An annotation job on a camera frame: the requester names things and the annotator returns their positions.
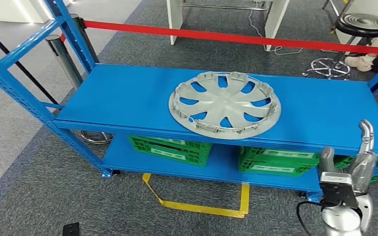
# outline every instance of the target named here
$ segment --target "black cable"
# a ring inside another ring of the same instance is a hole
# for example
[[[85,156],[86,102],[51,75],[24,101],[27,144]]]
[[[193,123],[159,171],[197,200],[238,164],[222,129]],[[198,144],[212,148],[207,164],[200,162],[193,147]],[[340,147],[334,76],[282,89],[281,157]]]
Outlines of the black cable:
[[[0,41],[0,49],[5,53],[5,54],[9,54],[9,50],[4,46],[4,44],[2,44],[2,42]],[[35,84],[35,86],[37,86],[37,88],[39,88],[41,90],[41,92],[46,95],[46,97],[54,104],[58,105],[58,102],[48,93],[48,91],[40,84],[40,82],[38,82],[34,76],[19,62],[17,61],[15,63],[18,68],[20,68],[20,70]]]
[[[335,207],[335,206],[338,205],[338,204],[327,203],[327,202],[325,202],[325,203],[314,203],[314,202],[311,202],[311,201],[300,202],[300,203],[298,203],[298,205],[296,205],[296,216],[298,217],[299,223],[301,223],[302,228],[304,228],[305,232],[309,236],[312,236],[312,234],[311,234],[311,232],[309,232],[308,228],[306,228],[305,223],[303,222],[303,220],[301,218],[300,207],[303,204],[311,204],[311,205],[316,205],[316,206],[320,206],[320,207]]]
[[[299,220],[299,223],[301,223],[302,225],[302,228],[305,230],[305,232],[309,235],[309,236],[312,236],[311,232],[309,232],[308,228],[306,228],[302,218],[301,218],[301,212],[300,212],[300,207],[301,205],[303,204],[312,204],[312,205],[317,205],[317,206],[322,206],[321,203],[314,203],[314,202],[310,202],[310,201],[304,201],[304,202],[300,202],[298,203],[298,205],[296,205],[296,216],[298,217],[298,220]]]

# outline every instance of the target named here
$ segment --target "white wall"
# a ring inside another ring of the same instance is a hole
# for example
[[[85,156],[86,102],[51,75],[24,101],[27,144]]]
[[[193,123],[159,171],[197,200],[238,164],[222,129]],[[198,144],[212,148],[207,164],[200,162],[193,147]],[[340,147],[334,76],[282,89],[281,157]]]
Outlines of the white wall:
[[[0,0],[0,21],[45,23],[49,18],[39,1],[43,0]]]

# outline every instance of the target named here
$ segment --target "yellow floor tape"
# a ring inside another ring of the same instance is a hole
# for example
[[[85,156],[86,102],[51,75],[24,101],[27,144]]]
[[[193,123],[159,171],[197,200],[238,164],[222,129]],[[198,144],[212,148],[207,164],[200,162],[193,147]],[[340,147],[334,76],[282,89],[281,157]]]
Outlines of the yellow floor tape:
[[[177,202],[170,202],[170,201],[162,200],[157,195],[157,193],[153,190],[153,188],[149,185],[150,176],[151,174],[149,173],[143,174],[143,181],[147,184],[148,188],[150,188],[150,190],[154,193],[154,195],[156,196],[160,204],[162,204],[165,207],[177,209],[177,210],[187,210],[187,211],[192,211],[192,212],[223,215],[223,216],[236,217],[236,218],[244,218],[244,215],[249,213],[250,185],[248,183],[241,184],[240,209],[231,210],[231,209],[224,209],[224,208],[218,208],[218,207],[200,206],[200,205],[177,203]]]

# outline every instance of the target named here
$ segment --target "gray carpet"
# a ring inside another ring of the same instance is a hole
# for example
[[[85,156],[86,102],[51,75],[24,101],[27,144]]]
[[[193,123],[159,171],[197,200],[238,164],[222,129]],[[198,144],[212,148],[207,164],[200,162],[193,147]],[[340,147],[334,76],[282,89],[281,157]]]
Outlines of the gray carpet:
[[[323,0],[291,0],[278,37],[335,41]],[[307,9],[307,15],[300,9]],[[254,35],[248,12],[188,9],[184,28]],[[146,0],[127,21],[167,26],[164,0]],[[312,22],[312,29],[302,26]],[[108,63],[140,64],[209,70],[298,75],[309,62],[325,55],[304,50],[275,56],[261,46],[117,33],[100,54]],[[366,80],[367,74],[354,74]],[[92,146],[102,156],[106,146]],[[166,200],[237,209],[240,185],[153,176],[153,188]],[[378,182],[371,189],[375,213],[367,235],[378,235]],[[301,201],[293,191],[251,187],[250,213],[245,219],[167,209],[158,204],[141,174],[121,172],[110,179],[83,161],[50,134],[24,165],[0,200],[0,236],[60,235],[64,224],[80,222],[83,235],[304,235],[295,216]],[[314,235],[323,235],[319,208],[304,206],[303,217]]]

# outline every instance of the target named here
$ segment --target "red barrier rope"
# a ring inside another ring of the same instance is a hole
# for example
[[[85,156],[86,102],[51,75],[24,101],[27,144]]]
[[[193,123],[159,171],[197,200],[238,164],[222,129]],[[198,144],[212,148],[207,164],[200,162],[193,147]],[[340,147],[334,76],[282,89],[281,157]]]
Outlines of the red barrier rope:
[[[216,33],[208,31],[188,30],[188,29],[169,29],[164,27],[154,26],[139,26],[128,25],[119,23],[108,23],[98,21],[85,21],[86,27],[126,31],[135,33],[148,33],[159,35],[173,35],[177,37],[196,38],[196,39],[208,39],[215,41],[247,43],[247,44],[264,44],[273,46],[284,46],[293,48],[308,48],[308,49],[323,49],[333,50],[341,52],[355,52],[355,53],[374,53],[378,54],[378,47],[368,47],[360,45],[345,45],[332,42],[321,41],[305,41],[305,40],[292,40],[292,39],[280,39],[280,38],[262,38],[258,36],[247,36],[229,33]]]

